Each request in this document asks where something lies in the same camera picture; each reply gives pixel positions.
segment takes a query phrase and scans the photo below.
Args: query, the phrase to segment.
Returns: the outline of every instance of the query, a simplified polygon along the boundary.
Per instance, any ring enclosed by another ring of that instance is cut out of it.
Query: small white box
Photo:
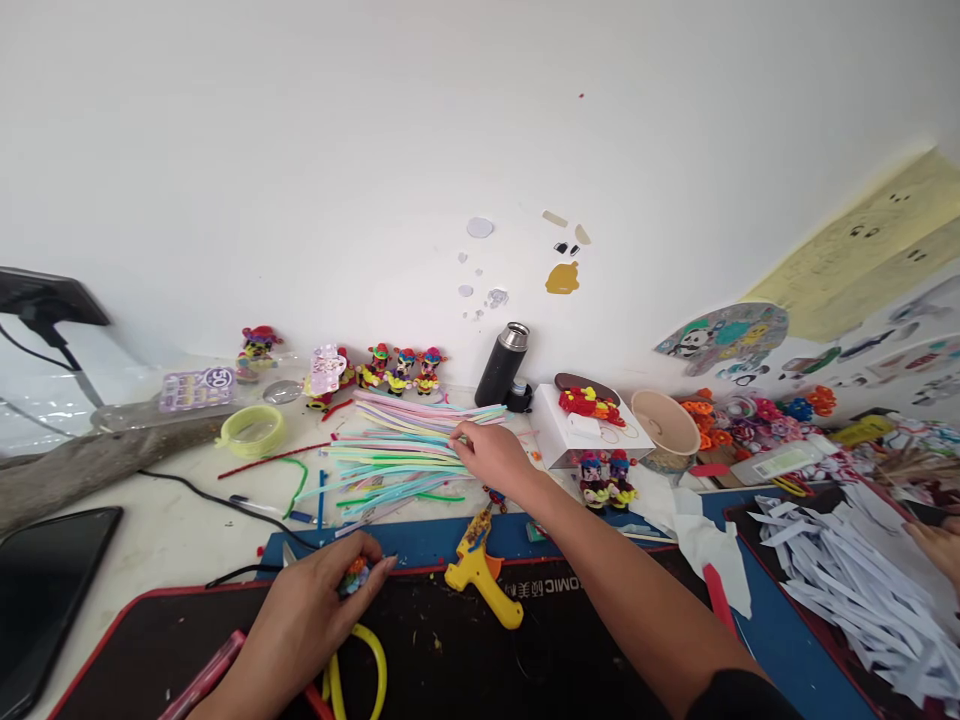
[[[630,408],[620,405],[620,417],[627,423],[623,432],[608,422],[600,421],[603,436],[590,440],[570,432],[570,415],[560,408],[560,390],[554,385],[539,385],[533,394],[533,411],[530,413],[530,427],[537,431],[537,447],[543,456],[543,465],[549,470],[576,467],[572,455],[580,455],[584,450],[608,455],[620,448],[627,451],[627,457],[639,460],[656,447],[653,441],[640,427],[640,423],[630,412]],[[616,442],[609,442],[616,436]]]

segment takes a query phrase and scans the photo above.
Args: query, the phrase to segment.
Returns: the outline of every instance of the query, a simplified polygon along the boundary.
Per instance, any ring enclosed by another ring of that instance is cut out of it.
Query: sleeve
[[[687,720],[803,720],[787,699],[759,675],[721,670],[687,713]]]

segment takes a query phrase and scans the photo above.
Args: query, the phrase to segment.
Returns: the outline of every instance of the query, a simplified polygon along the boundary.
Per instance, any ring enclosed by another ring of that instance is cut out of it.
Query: desk mat
[[[648,552],[709,607],[706,586],[678,549]],[[447,587],[444,570],[391,575],[361,620],[387,656],[384,720],[669,717],[610,637],[566,561],[504,563],[499,583],[524,606],[517,631],[505,630],[472,586],[463,593]],[[156,720],[168,691],[176,699],[233,630],[250,629],[269,587],[170,588],[135,599],[107,630],[51,719]],[[368,718],[376,690],[373,656],[350,638],[339,658],[347,716]],[[299,696],[281,717],[315,715]]]

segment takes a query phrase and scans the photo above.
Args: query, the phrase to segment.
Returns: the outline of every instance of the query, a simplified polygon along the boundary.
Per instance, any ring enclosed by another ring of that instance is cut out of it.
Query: smartphone
[[[74,513],[0,545],[0,720],[23,717],[43,692],[121,515]]]

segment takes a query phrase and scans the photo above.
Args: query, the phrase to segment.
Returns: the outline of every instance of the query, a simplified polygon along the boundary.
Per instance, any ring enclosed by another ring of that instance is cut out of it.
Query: driftwood
[[[229,417],[85,435],[42,455],[0,463],[0,537],[165,457],[208,442]]]

